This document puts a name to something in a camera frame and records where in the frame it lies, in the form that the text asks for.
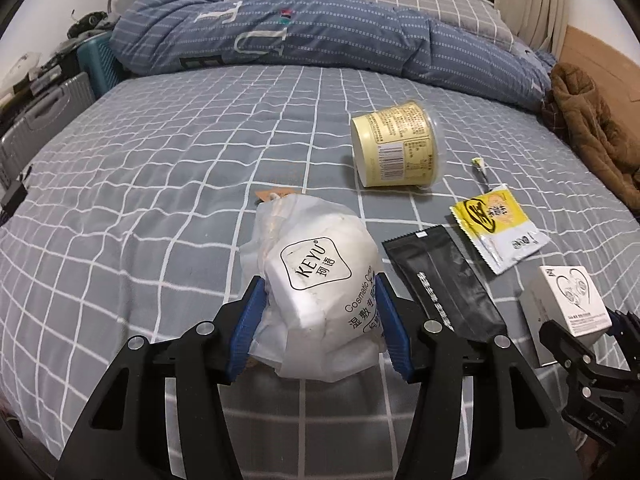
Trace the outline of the white cotton pad pack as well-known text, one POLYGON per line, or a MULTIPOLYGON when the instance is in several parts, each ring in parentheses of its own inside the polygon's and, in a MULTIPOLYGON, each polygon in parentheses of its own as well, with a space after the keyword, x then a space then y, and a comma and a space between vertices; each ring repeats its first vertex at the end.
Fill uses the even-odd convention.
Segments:
POLYGON ((339 382, 378 364, 378 245, 348 207, 305 194, 259 203, 240 248, 243 278, 261 276, 268 304, 250 356, 282 378, 339 382))

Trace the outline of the grey checked pillow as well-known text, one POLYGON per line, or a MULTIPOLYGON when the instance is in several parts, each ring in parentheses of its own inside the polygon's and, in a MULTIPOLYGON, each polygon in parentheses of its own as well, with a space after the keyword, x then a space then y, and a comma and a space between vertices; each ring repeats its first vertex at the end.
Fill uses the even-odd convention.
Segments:
POLYGON ((500 13, 486 0, 371 0, 386 6, 419 11, 439 21, 511 51, 514 36, 500 13))

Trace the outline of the wooden headboard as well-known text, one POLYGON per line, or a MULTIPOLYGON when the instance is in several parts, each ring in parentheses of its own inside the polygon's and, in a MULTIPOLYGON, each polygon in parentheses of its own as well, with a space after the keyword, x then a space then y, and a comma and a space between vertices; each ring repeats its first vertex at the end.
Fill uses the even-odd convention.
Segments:
POLYGON ((634 61, 573 26, 566 29, 560 61, 587 72, 597 83, 614 117, 633 132, 639 132, 640 72, 634 61))

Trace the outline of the yellow white snack packet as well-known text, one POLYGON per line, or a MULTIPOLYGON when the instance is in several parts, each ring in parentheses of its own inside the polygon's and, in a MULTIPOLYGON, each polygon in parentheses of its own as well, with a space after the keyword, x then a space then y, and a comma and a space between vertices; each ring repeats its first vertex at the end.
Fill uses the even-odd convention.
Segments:
POLYGON ((550 237, 528 218, 505 184, 457 202, 450 211, 496 275, 539 252, 550 242, 550 237))

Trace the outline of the teal suitcase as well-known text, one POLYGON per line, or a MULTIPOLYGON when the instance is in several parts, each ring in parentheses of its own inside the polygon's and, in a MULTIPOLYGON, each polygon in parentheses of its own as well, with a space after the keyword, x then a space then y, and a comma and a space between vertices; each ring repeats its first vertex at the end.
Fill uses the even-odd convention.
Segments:
POLYGON ((97 99, 130 76, 128 70, 115 58, 111 49, 110 32, 102 32, 85 40, 78 47, 76 55, 79 69, 88 75, 97 99))

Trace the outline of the beige curtain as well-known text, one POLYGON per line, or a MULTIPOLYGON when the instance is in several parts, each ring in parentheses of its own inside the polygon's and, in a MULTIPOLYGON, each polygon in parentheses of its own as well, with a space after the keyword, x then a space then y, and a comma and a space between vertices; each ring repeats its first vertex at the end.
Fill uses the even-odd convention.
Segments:
POLYGON ((534 50, 558 58, 568 21, 568 0, 495 0, 495 8, 514 36, 534 50))

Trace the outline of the small torn wrapper piece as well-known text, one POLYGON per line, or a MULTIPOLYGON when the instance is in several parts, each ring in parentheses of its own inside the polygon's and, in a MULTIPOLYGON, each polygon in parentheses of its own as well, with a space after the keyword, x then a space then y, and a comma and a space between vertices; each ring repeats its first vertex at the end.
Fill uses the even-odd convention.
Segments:
POLYGON ((480 182, 482 182, 486 188, 490 187, 490 182, 488 178, 488 170, 486 162, 483 157, 476 156, 472 158, 472 166, 480 178, 480 182))

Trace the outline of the grey checked bed sheet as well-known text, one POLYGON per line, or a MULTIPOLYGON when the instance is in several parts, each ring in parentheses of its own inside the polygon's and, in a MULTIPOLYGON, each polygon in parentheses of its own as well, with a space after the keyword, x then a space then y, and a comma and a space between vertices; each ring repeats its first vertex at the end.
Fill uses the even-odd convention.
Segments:
POLYGON ((473 258, 521 352, 533 346, 518 296, 543 264, 580 264, 609 307, 638 306, 638 222, 532 114, 359 70, 236 66, 127 80, 38 154, 26 200, 2 228, 2 392, 60 456, 130 335, 178 336, 240 292, 239 249, 260 191, 342 204, 382 242, 445 223, 454 203, 480 194, 474 157, 550 237, 501 275, 473 258), (352 118, 412 99, 442 122, 442 180, 365 190, 352 118))

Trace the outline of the black sachet packet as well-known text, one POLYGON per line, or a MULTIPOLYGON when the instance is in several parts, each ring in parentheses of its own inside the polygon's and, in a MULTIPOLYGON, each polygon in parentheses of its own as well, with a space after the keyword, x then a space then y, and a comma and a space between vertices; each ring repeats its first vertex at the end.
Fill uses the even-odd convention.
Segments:
POLYGON ((506 322, 443 226, 386 240, 383 247, 414 301, 459 337, 506 336, 506 322))

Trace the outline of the brown paper tag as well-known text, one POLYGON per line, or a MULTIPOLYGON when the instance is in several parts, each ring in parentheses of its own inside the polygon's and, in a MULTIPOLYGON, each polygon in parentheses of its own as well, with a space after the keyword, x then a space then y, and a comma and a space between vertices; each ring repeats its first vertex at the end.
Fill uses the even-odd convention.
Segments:
POLYGON ((299 194, 299 190, 294 190, 294 188, 267 188, 266 190, 258 190, 255 192, 257 199, 261 203, 269 203, 273 200, 280 200, 280 198, 295 194, 299 194))

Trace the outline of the yellow plastic cup container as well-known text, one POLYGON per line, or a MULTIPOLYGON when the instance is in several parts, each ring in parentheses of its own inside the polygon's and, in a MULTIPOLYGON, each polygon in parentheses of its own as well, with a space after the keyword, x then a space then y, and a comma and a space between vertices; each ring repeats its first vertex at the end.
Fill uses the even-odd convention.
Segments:
POLYGON ((447 161, 442 122, 422 100, 352 118, 352 150, 365 188, 430 188, 447 161))

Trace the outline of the blue striped duvet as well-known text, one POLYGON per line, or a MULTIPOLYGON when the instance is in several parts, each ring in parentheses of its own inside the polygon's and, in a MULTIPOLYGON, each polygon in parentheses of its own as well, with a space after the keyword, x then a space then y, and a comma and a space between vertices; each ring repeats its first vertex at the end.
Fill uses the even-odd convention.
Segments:
POLYGON ((126 70, 151 76, 195 67, 346 67, 540 110, 541 62, 412 9, 367 0, 136 0, 112 31, 126 70))

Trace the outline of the brown fleece garment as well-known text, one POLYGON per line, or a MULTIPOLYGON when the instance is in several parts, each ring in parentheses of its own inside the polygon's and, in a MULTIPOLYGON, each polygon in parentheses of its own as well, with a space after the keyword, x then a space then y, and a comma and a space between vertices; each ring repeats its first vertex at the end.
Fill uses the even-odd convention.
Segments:
POLYGON ((542 123, 633 213, 639 213, 639 135, 614 118, 596 82, 558 63, 541 109, 542 123))

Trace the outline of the white earphone box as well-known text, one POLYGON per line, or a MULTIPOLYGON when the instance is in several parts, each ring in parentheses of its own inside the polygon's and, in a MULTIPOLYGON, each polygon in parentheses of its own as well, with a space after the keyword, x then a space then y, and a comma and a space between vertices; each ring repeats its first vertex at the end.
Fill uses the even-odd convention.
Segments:
POLYGON ((544 322, 558 322, 587 347, 612 327, 608 309, 584 266, 540 266, 518 300, 532 335, 537 367, 556 362, 540 341, 544 322))

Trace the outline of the grey suitcase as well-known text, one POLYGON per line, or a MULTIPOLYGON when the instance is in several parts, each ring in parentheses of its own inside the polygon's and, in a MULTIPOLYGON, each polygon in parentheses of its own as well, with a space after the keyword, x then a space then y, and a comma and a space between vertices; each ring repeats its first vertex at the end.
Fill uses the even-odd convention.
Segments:
POLYGON ((96 98, 81 72, 47 91, 1 137, 1 186, 7 188, 30 161, 96 98))

